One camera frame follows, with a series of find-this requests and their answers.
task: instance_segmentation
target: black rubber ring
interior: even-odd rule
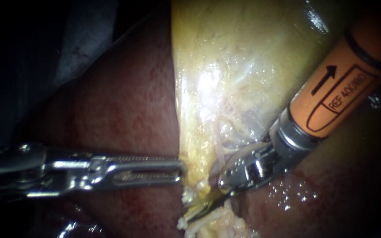
[[[381,61],[374,59],[371,57],[367,52],[365,52],[361,46],[358,45],[358,43],[355,41],[354,37],[352,36],[351,33],[348,31],[345,32],[345,38],[346,41],[348,42],[348,45],[351,47],[352,51],[364,62],[367,64],[373,66],[374,68],[377,68],[381,70]]]

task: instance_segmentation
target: printed arrow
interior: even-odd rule
[[[314,96],[314,94],[323,86],[323,84],[326,82],[326,80],[329,77],[335,78],[336,73],[336,66],[335,65],[329,65],[326,66],[327,73],[323,76],[323,78],[318,82],[318,84],[315,86],[315,88],[311,91],[311,95]]]

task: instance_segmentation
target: reddish organ surface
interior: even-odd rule
[[[23,138],[73,149],[176,156],[169,16],[167,10],[152,15],[79,80],[60,89],[26,120]],[[381,125],[381,112],[357,111],[292,176],[239,197],[237,212],[262,237],[371,232],[381,220],[376,209],[381,202],[381,127],[376,125]],[[279,205],[286,199],[283,190],[272,193],[280,181],[291,186],[286,210]],[[297,195],[300,182],[311,194],[305,202]],[[172,238],[183,236],[176,230],[184,212],[181,193],[181,186],[159,186],[66,199],[80,205],[108,237]]]

